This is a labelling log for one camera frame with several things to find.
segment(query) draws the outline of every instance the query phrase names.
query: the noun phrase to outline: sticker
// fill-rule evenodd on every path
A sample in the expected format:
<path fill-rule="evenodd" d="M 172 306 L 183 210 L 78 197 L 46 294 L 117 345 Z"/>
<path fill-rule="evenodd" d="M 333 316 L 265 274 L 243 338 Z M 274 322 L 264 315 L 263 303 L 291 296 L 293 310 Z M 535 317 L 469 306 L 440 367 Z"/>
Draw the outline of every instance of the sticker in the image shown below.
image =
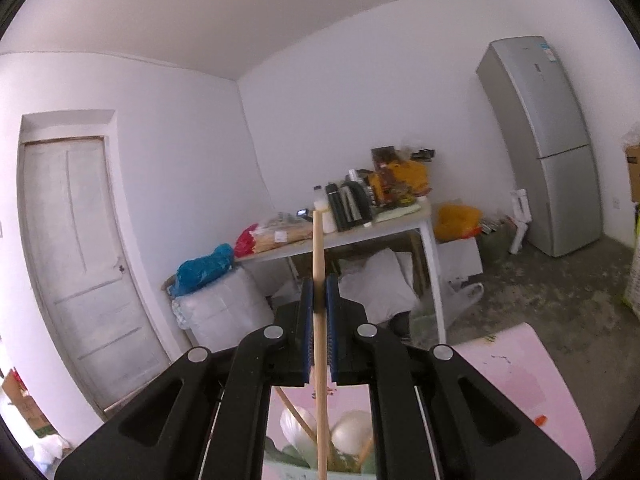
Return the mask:
<path fill-rule="evenodd" d="M 276 231 L 273 233 L 273 241 L 277 244 L 286 244 L 287 243 L 287 232 L 286 231 Z"/>
<path fill-rule="evenodd" d="M 549 58 L 551 63 L 555 63 L 558 61 L 558 58 L 554 55 L 554 51 L 551 50 L 551 47 L 546 43 L 540 43 L 540 47 L 545 51 L 546 56 Z"/>
<path fill-rule="evenodd" d="M 540 415 L 533 419 L 533 422 L 535 422 L 537 427 L 542 428 L 542 426 L 544 426 L 548 420 L 549 419 L 546 415 Z"/>

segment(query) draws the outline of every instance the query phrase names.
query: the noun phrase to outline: wooden dowel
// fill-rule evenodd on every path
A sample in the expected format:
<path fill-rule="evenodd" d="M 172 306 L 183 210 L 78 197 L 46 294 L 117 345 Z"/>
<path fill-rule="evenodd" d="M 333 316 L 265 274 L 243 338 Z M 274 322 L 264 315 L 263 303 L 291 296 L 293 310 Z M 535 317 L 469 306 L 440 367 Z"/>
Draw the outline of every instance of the wooden dowel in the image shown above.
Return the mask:
<path fill-rule="evenodd" d="M 282 388 L 279 386 L 275 386 L 276 393 L 280 397 L 282 403 L 287 407 L 287 409 L 291 412 L 291 415 L 297 420 L 298 424 L 302 426 L 302 429 L 305 430 L 305 433 L 308 434 L 309 438 L 314 442 L 318 442 L 318 437 L 316 436 L 316 432 L 311 429 L 311 427 L 305 422 L 305 419 L 302 418 L 300 412 L 296 409 L 296 407 L 289 400 L 289 397 L 282 391 Z"/>
<path fill-rule="evenodd" d="M 329 454 L 329 420 L 326 409 L 326 309 L 324 306 L 324 239 L 322 212 L 314 211 L 314 385 L 318 421 L 318 480 L 326 480 Z"/>
<path fill-rule="evenodd" d="M 362 451 L 358 455 L 358 459 L 356 460 L 356 471 L 360 471 L 362 468 L 362 463 L 367 459 L 367 456 L 371 454 L 373 450 L 373 435 L 367 440 L 367 443 L 362 447 Z"/>

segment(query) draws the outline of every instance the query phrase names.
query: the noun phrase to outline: door frame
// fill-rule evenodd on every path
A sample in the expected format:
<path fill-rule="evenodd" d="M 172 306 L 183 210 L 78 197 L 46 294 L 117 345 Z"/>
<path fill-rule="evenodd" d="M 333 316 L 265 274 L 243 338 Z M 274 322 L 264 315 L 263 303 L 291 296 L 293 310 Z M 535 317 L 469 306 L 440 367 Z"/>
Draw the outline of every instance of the door frame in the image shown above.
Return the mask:
<path fill-rule="evenodd" d="M 63 343 L 63 338 L 61 337 L 61 335 L 59 334 L 58 330 L 55 327 L 55 324 L 53 323 L 53 320 L 51 319 L 50 315 L 49 315 L 49 311 L 46 308 L 46 302 L 44 301 L 44 295 L 42 294 L 42 291 L 40 290 L 40 285 L 39 282 L 37 280 L 36 277 L 36 270 L 35 270 L 35 264 L 33 261 L 33 252 L 31 251 L 31 245 L 29 242 L 29 237 L 27 236 L 27 225 L 26 225 L 26 212 L 25 212 L 25 204 L 24 204 L 24 157 L 25 157 L 25 150 L 27 148 L 27 146 L 33 146 L 33 145 L 39 145 L 39 144 L 52 144 L 54 142 L 69 142 L 69 141 L 73 141 L 73 140 L 99 140 L 102 143 L 102 151 L 104 154 L 104 165 L 105 165 L 105 171 L 107 173 L 107 187 L 108 187 L 108 195 L 109 195 L 109 200 L 111 203 L 111 210 L 113 211 L 113 216 L 114 216 L 114 221 L 116 224 L 116 230 L 118 233 L 118 238 L 120 241 L 120 246 L 122 248 L 122 255 L 124 257 L 124 260 L 126 262 L 126 266 L 127 269 L 129 270 L 129 275 L 131 277 L 131 281 L 133 282 L 133 287 L 134 290 L 136 291 L 136 294 L 138 296 L 138 299 L 140 301 L 140 304 L 142 305 L 143 311 L 147 317 L 147 319 L 149 320 L 149 323 L 153 329 L 154 335 L 158 338 L 158 341 L 160 343 L 160 347 L 162 348 L 162 351 L 164 351 L 164 353 L 167 355 L 167 359 L 169 360 L 169 362 L 171 362 L 170 356 L 167 354 L 166 349 L 164 348 L 164 345 L 162 344 L 162 340 L 160 339 L 159 335 L 158 335 L 158 330 L 156 329 L 156 326 L 153 322 L 152 317 L 149 315 L 149 311 L 148 308 L 146 307 L 146 303 L 144 301 L 144 298 L 142 296 L 142 294 L 140 293 L 140 288 L 138 286 L 138 282 L 135 278 L 134 272 L 131 268 L 130 262 L 129 262 L 129 256 L 127 254 L 127 250 L 126 247 L 124 245 L 124 239 L 122 237 L 122 230 L 120 229 L 120 222 L 118 220 L 118 214 L 116 212 L 116 207 L 115 207 L 115 200 L 114 200 L 114 194 L 113 194 L 113 184 L 111 182 L 111 168 L 110 168 L 110 160 L 109 160 L 109 155 L 108 155 L 108 136 L 106 135 L 95 135 L 95 136 L 68 136 L 68 137 L 52 137 L 50 139 L 42 139 L 42 140 L 20 140 L 20 143 L 18 144 L 18 161 L 17 161 L 17 200 L 18 200 L 18 222 L 20 225 L 20 240 L 22 242 L 22 250 L 24 252 L 24 259 L 26 261 L 26 265 L 27 265 L 27 270 L 29 273 L 29 279 L 31 282 L 31 287 L 33 288 L 33 293 L 34 296 L 36 297 L 36 302 L 38 303 L 38 307 L 40 309 L 40 314 L 42 316 L 42 319 L 44 320 L 44 323 L 47 327 L 47 329 L 49 330 L 49 333 L 51 335 L 51 339 L 56 347 L 56 351 L 58 352 L 58 354 L 60 355 L 60 358 L 62 359 L 63 363 L 65 364 L 65 367 L 67 369 L 67 371 L 69 372 L 69 374 L 71 375 L 71 377 L 73 378 L 73 380 L 76 383 L 76 386 L 78 387 L 78 389 L 80 390 L 80 392 L 82 393 L 82 395 L 84 396 L 84 398 L 87 400 L 87 402 L 89 403 L 89 405 L 94 409 L 94 411 L 97 413 L 98 416 L 100 416 L 100 418 L 102 420 L 107 420 L 108 419 L 108 413 L 111 411 L 111 408 L 113 406 L 118 405 L 119 403 L 121 403 L 124 399 L 127 399 L 127 397 L 130 396 L 130 394 L 127 394 L 123 399 L 119 399 L 116 403 L 114 403 L 113 406 L 108 406 L 105 409 L 101 409 L 100 406 L 98 405 L 98 403 L 96 402 L 96 400 L 94 399 L 93 394 L 91 393 L 91 389 L 87 386 L 87 384 L 81 379 L 81 377 L 79 376 L 78 372 L 76 371 L 76 366 L 73 362 L 73 359 L 71 359 L 71 357 L 69 356 L 68 352 L 65 349 L 65 345 Z"/>

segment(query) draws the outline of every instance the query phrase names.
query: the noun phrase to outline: white balloon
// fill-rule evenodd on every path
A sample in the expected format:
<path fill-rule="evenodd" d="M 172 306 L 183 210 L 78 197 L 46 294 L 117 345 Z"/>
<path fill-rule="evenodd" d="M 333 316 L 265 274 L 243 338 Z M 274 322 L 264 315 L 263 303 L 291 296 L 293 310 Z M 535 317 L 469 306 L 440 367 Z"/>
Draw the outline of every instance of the white balloon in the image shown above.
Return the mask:
<path fill-rule="evenodd" d="M 331 441 L 337 450 L 358 456 L 373 435 L 371 414 L 363 410 L 351 410 L 342 414 L 331 430 Z"/>
<path fill-rule="evenodd" d="M 297 412 L 302 417 L 309 427 L 317 434 L 316 419 L 311 413 L 304 408 L 295 407 Z M 298 450 L 300 456 L 305 459 L 311 469 L 318 469 L 318 447 L 316 443 L 311 440 L 311 437 L 306 434 L 296 418 L 291 415 L 291 412 L 285 408 L 280 415 L 280 428 L 287 441 Z"/>

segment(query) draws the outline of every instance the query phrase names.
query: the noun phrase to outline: refrigerator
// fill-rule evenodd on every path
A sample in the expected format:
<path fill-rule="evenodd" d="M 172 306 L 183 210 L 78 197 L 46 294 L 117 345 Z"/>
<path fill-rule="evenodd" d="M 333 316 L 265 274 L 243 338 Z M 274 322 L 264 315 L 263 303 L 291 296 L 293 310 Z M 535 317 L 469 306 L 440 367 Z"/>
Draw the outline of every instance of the refrigerator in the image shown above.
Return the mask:
<path fill-rule="evenodd" d="M 494 109 L 517 187 L 527 190 L 527 239 L 562 256 L 602 232 L 600 191 L 584 118 L 542 36 L 489 44 L 476 70 Z"/>

